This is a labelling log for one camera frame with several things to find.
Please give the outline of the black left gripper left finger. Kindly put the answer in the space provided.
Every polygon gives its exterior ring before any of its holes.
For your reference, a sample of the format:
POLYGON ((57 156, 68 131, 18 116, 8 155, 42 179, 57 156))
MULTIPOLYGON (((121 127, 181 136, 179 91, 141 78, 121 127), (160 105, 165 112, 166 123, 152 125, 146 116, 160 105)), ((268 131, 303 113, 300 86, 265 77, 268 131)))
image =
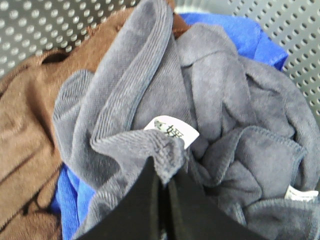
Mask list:
POLYGON ((158 240, 160 180, 149 157, 118 206, 81 240, 158 240))

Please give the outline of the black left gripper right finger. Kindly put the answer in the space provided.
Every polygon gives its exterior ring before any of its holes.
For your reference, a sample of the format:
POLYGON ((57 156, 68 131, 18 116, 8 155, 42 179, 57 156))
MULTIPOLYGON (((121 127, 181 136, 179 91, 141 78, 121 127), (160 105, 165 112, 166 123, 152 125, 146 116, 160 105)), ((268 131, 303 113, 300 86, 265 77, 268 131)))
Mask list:
POLYGON ((167 185, 169 240, 262 240, 206 198, 203 191, 180 169, 167 185))

